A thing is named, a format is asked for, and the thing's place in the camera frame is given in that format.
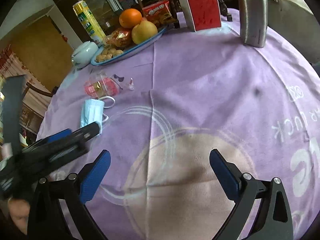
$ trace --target cabinet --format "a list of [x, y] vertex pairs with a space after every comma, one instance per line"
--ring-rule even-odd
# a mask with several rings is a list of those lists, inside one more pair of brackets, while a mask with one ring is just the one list
[[[60, 12], [73, 28], [82, 42], [90, 41], [90, 37], [79, 22], [72, 6], [80, 0], [53, 0]], [[108, 0], [84, 0], [106, 35], [120, 27], [119, 12], [114, 12]]]

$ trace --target red card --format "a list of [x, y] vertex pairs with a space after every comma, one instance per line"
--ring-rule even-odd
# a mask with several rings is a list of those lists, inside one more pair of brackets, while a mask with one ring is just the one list
[[221, 27], [218, 0], [188, 0], [196, 31]]

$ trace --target orange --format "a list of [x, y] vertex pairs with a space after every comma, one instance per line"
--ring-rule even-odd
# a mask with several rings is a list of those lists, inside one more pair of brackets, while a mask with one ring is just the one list
[[141, 22], [142, 15], [137, 9], [127, 9], [120, 14], [119, 22], [124, 28], [132, 29]]

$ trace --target fruit plate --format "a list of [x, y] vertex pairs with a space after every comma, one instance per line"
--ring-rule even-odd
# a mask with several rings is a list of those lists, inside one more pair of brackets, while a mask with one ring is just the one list
[[113, 57], [111, 59], [102, 61], [102, 62], [96, 62], [96, 57], [97, 55], [99, 55], [104, 47], [101, 46], [98, 51], [96, 52], [96, 54], [94, 54], [93, 58], [91, 59], [91, 64], [94, 66], [98, 66], [98, 65], [107, 65], [110, 63], [115, 63], [118, 62], [120, 60], [124, 60], [126, 58], [129, 58], [137, 53], [139, 53], [140, 51], [144, 50], [146, 47], [150, 46], [151, 44], [155, 43], [155, 41], [157, 41], [162, 34], [167, 30], [167, 27], [163, 27], [162, 29], [159, 30], [159, 32], [154, 35], [153, 37], [151, 37], [150, 39], [147, 39], [146, 41], [134, 46], [134, 47], [130, 47], [128, 49], [125, 49], [124, 52], [122, 54], [120, 54], [119, 56]]

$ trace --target blue gripper pad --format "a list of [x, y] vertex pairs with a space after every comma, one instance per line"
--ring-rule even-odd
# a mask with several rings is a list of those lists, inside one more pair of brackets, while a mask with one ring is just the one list
[[71, 133], [72, 133], [72, 131], [70, 129], [65, 129], [61, 132], [58, 132], [48, 138], [48, 143], [59, 140], [63, 137], [66, 137], [66, 136], [70, 135]]
[[219, 152], [212, 150], [210, 152], [210, 166], [214, 171], [214, 174], [217, 176], [218, 181], [220, 182], [224, 193], [226, 194], [229, 200], [238, 202], [239, 199], [239, 183], [233, 176], [231, 170], [228, 167], [228, 163], [222, 157]]
[[91, 171], [82, 181], [80, 186], [79, 199], [84, 205], [87, 201], [92, 200], [96, 193], [104, 175], [107, 173], [111, 164], [111, 155], [107, 150], [103, 150], [100, 153], [100, 158], [93, 166]]

